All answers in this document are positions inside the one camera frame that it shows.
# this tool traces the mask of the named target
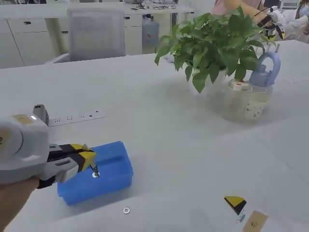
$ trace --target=blue container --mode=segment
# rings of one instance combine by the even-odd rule
[[[58,196],[68,205],[131,186],[133,169],[122,142],[92,148],[100,177],[94,178],[88,167],[66,183],[58,183]]]

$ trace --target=white cabinet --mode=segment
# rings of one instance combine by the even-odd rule
[[[140,14],[125,15],[125,43],[127,55],[142,54]]]
[[[0,21],[0,69],[23,65],[7,21]]]
[[[141,27],[125,27],[127,55],[142,54]]]
[[[48,32],[13,35],[26,66],[44,64],[55,57]]]
[[[44,64],[55,57],[44,19],[13,19],[8,23],[26,66]]]

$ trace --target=gray chair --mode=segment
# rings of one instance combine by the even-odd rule
[[[123,57],[124,12],[115,9],[70,8],[69,53],[47,63]]]

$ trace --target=table surface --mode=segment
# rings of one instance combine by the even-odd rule
[[[309,46],[282,42],[280,54],[271,104],[253,126],[209,110],[184,73],[164,60],[156,67],[153,54],[0,70],[0,116],[39,103],[51,117],[104,110],[106,118],[51,128],[50,142],[123,141],[134,170],[130,188],[72,207],[56,185],[36,190],[7,231],[226,232],[236,219],[226,195],[306,223],[309,82],[283,78],[307,74]]]
[[[125,2],[1,5],[0,20],[66,17],[67,9],[69,7],[119,9],[123,10],[127,15],[194,12],[194,9],[187,7],[185,5],[176,5],[175,9],[163,9],[163,10],[139,9],[138,11],[134,11],[131,8],[135,6],[136,6],[135,4]]]

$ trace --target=hand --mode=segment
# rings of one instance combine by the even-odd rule
[[[34,178],[0,186],[0,231],[16,217],[38,186],[39,180]]]

